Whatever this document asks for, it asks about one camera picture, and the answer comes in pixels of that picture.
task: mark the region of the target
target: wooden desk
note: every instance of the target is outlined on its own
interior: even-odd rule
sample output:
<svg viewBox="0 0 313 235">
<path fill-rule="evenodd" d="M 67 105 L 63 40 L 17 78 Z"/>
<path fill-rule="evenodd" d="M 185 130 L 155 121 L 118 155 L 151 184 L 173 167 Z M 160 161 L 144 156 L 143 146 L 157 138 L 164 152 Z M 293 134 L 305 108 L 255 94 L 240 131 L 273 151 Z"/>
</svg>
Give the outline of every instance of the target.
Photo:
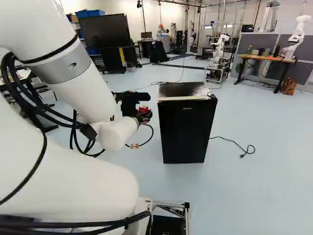
<svg viewBox="0 0 313 235">
<path fill-rule="evenodd" d="M 283 57 L 281 56 L 277 56 L 277 57 L 273 57 L 273 56 L 263 56 L 263 55 L 240 55 L 240 58 L 242 58 L 242 62 L 240 64 L 240 71 L 239 71 L 239 75 L 237 78 L 237 81 L 234 83 L 234 85 L 237 85 L 238 83 L 240 83 L 243 79 L 241 78 L 243 75 L 243 72 L 245 70 L 245 66 L 246 66 L 246 61 L 247 60 L 267 60 L 267 61 L 275 61 L 275 62 L 280 62 L 283 63 L 286 67 L 285 70 L 283 72 L 283 75 L 281 77 L 281 79 L 279 80 L 278 85 L 276 86 L 274 93 L 276 94 L 278 91 L 281 90 L 281 85 L 282 82 L 286 76 L 286 73 L 288 71 L 289 65 L 290 64 L 295 64 L 297 62 L 297 60 L 285 60 Z"/>
</svg>

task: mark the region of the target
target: brown bag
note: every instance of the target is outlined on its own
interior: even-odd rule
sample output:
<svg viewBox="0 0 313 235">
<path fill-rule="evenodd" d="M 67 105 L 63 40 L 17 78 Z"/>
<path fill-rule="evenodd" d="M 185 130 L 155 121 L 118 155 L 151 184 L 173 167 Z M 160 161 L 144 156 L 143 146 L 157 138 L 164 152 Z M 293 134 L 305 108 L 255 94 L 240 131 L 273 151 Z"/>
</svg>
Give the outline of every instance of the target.
<svg viewBox="0 0 313 235">
<path fill-rule="evenodd" d="M 297 82 L 288 77 L 283 80 L 282 83 L 282 93 L 287 95 L 293 95 L 294 89 L 297 87 Z"/>
</svg>

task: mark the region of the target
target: black cabinet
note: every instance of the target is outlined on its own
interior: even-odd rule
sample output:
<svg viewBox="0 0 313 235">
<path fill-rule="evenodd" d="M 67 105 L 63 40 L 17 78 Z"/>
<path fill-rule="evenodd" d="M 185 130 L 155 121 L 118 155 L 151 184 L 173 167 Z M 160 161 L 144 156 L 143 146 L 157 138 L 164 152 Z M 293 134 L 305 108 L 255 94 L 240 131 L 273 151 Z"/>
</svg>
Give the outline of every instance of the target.
<svg viewBox="0 0 313 235">
<path fill-rule="evenodd" d="M 203 82 L 160 85 L 157 106 L 164 163 L 204 162 L 217 101 Z"/>
</svg>

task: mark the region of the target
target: white robotic arm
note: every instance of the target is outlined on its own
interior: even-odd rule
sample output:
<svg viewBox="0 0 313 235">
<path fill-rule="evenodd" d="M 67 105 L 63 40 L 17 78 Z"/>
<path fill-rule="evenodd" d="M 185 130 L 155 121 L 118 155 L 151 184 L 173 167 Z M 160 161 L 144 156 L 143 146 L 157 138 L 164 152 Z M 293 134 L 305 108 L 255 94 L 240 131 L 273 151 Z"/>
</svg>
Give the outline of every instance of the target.
<svg viewBox="0 0 313 235">
<path fill-rule="evenodd" d="M 213 58 L 211 61 L 218 63 L 219 60 L 223 57 L 224 55 L 224 45 L 225 42 L 229 40 L 229 37 L 225 34 L 222 34 L 218 40 L 217 43 L 212 43 L 211 45 L 215 46 L 215 51 L 213 52 Z"/>
<path fill-rule="evenodd" d="M 94 126 L 105 149 L 122 148 L 137 130 L 138 120 L 123 117 L 110 122 L 116 101 L 58 3 L 1 0 L 0 12 L 0 47 L 11 50 Z M 139 186 L 131 172 L 43 138 L 2 96 L 0 109 L 0 215 L 88 222 L 133 213 Z M 27 184 L 3 203 L 37 163 Z"/>
<path fill-rule="evenodd" d="M 304 39 L 304 23 L 309 22 L 312 19 L 311 16 L 299 16 L 297 18 L 298 26 L 295 32 L 288 39 L 288 42 L 293 44 L 290 47 L 283 48 L 280 55 L 283 56 L 286 60 L 292 60 L 293 55 L 297 47 L 303 42 Z"/>
<path fill-rule="evenodd" d="M 0 47 L 11 50 L 89 123 L 101 123 L 99 142 L 105 149 L 121 149 L 139 123 L 133 117 L 110 122 L 116 101 L 60 6 L 53 0 L 3 1 L 0 20 Z M 106 130 L 119 138 L 111 141 Z"/>
</svg>

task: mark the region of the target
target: gray partition wall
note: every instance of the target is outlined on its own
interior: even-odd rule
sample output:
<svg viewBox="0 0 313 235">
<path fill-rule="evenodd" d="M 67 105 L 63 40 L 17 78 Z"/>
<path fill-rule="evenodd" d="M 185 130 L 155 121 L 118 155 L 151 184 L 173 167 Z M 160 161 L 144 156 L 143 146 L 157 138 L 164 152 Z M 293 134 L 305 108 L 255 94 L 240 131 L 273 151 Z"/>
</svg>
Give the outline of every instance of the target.
<svg viewBox="0 0 313 235">
<path fill-rule="evenodd" d="M 288 39 L 291 34 L 282 34 L 280 35 L 278 45 L 281 48 L 289 47 L 291 44 L 288 43 Z M 313 61 L 313 35 L 304 36 L 303 43 L 297 47 L 294 55 L 298 58 L 298 60 L 306 60 Z"/>
<path fill-rule="evenodd" d="M 252 49 L 270 48 L 270 51 L 273 51 L 277 38 L 278 34 L 242 34 L 237 53 L 245 54 L 250 45 L 252 45 Z"/>
<path fill-rule="evenodd" d="M 288 43 L 288 38 L 291 34 L 260 34 L 260 33 L 249 33 L 242 34 L 240 39 L 240 44 L 238 45 L 237 54 L 235 55 L 235 60 L 233 64 L 233 68 L 231 71 L 231 76 L 238 76 L 238 64 L 241 62 L 241 58 L 238 57 L 240 54 L 245 54 L 249 45 L 252 45 L 253 49 L 257 48 L 271 48 L 271 51 L 275 47 L 276 43 L 281 47 L 289 47 L 291 44 Z M 313 46 L 311 42 L 313 41 L 313 36 L 307 35 L 304 38 L 303 43 L 296 49 L 295 56 L 298 58 L 298 62 L 294 65 L 290 65 L 289 70 L 287 72 L 287 77 L 291 77 L 297 81 L 300 85 L 305 85 L 312 70 L 313 70 Z M 256 68 L 253 70 L 248 70 L 246 74 L 249 76 L 249 79 L 255 80 L 260 77 L 260 74 L 263 74 L 265 78 L 280 80 L 282 73 L 285 69 L 285 65 L 279 62 L 271 62 L 268 63 L 270 66 L 267 66 L 268 69 L 262 73 L 261 70 L 263 68 L 264 62 L 256 63 Z"/>
</svg>

